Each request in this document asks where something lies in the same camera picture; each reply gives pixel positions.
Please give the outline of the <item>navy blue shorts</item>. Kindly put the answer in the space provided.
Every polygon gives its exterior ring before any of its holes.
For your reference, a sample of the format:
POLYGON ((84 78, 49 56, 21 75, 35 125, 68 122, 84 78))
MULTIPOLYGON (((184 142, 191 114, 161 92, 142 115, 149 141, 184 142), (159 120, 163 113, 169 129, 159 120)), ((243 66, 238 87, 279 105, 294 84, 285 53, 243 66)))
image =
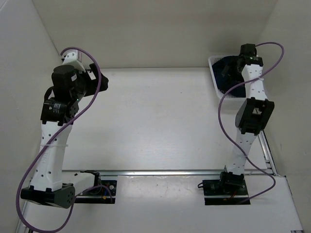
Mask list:
POLYGON ((212 65, 212 69, 213 69, 215 81, 217 84, 217 88, 220 90, 221 93, 224 94, 233 86, 235 86, 239 83, 243 83, 244 78, 242 77, 242 75, 239 77, 236 77, 236 78, 231 78, 228 76, 223 77, 221 75, 223 68, 224 68, 224 65, 223 65, 221 60, 217 61, 216 63, 214 63, 212 65))

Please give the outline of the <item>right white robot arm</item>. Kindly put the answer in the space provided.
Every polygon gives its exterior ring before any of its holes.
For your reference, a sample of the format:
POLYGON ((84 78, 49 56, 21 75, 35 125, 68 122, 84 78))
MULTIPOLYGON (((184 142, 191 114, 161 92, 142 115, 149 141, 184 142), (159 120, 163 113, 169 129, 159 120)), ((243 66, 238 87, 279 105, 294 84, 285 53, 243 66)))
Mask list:
POLYGON ((249 85, 249 93, 235 117, 237 129, 232 160, 225 165, 218 182, 219 190, 224 194, 235 193, 243 187, 245 164, 248 154, 259 133, 263 131, 272 115, 275 104, 269 101, 263 87, 263 60, 257 55, 255 44, 241 45, 240 53, 234 62, 226 67, 229 77, 242 76, 242 82, 225 92, 249 85))

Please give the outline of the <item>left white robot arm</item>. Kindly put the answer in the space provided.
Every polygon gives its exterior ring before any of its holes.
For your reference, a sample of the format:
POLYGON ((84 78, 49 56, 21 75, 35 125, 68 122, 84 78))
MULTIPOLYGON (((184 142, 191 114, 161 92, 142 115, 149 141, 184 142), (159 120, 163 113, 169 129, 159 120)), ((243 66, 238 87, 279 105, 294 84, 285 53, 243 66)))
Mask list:
POLYGON ((52 72, 52 87, 44 96, 41 112, 40 157, 28 187, 21 188, 17 197, 32 203, 68 209, 75 195, 87 190, 91 194, 101 191, 99 173, 83 171, 67 182, 62 180, 62 167, 67 140, 73 120, 81 113, 79 102, 84 97, 95 97, 108 88, 105 77, 94 63, 89 65, 92 79, 82 65, 81 51, 69 49, 62 53, 62 65, 52 72))

